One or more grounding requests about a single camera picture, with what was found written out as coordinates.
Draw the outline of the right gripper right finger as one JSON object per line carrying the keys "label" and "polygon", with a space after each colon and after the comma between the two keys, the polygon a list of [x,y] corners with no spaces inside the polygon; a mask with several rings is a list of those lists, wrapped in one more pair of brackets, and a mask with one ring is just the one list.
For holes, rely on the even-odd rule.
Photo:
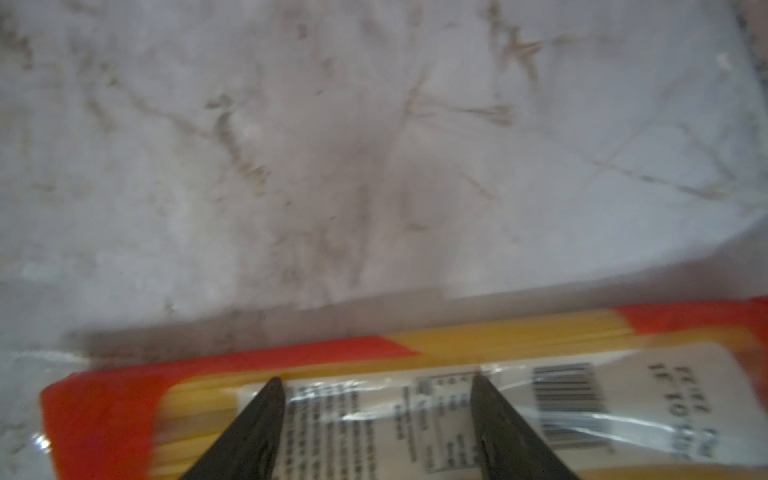
{"label": "right gripper right finger", "polygon": [[470,411],[484,480],[578,480],[480,373],[472,380]]}

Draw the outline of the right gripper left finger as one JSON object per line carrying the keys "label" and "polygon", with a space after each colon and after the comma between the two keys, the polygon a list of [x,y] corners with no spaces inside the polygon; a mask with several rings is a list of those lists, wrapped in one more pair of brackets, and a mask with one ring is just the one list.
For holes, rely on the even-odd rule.
{"label": "right gripper left finger", "polygon": [[286,412],[280,378],[270,379],[181,480],[271,479]]}

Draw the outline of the red long spaghetti pack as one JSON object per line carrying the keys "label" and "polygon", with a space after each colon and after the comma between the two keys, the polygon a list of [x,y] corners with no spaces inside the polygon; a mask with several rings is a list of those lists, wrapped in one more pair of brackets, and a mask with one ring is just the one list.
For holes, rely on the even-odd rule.
{"label": "red long spaghetti pack", "polygon": [[40,394],[61,479],[181,479],[272,378],[271,479],[481,479],[486,376],[578,479],[763,479],[767,301],[638,304],[76,373]]}

